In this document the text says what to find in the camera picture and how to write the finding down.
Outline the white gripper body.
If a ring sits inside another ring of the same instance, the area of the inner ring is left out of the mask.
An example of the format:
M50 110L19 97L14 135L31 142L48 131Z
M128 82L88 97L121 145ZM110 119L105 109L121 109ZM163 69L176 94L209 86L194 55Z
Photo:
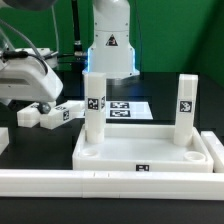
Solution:
M0 55L0 99L52 102L62 89L61 80L40 56L27 51Z

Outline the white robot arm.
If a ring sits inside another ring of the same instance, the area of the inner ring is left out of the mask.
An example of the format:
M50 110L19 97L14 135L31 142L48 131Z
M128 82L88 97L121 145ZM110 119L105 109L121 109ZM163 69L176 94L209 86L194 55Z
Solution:
M0 0L0 8L42 11L56 0ZM102 72L108 79L137 76L135 50L129 42L127 0L92 0L94 41L88 48L86 73ZM0 99L52 102L63 84L34 44L27 50L0 47Z

